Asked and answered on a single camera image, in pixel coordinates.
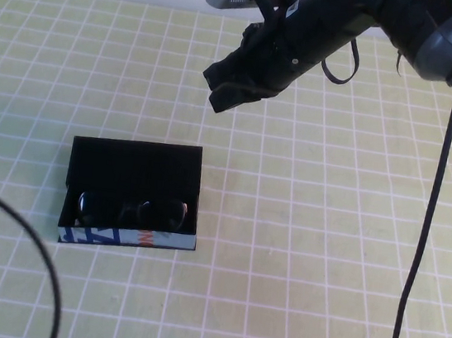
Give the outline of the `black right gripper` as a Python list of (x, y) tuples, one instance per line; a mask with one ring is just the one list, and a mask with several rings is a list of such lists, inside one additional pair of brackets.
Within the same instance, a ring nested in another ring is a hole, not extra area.
[(294, 54), (281, 31), (253, 23), (243, 32), (237, 50), (202, 73), (211, 91), (209, 102), (220, 113), (241, 104), (278, 96), (313, 67)]

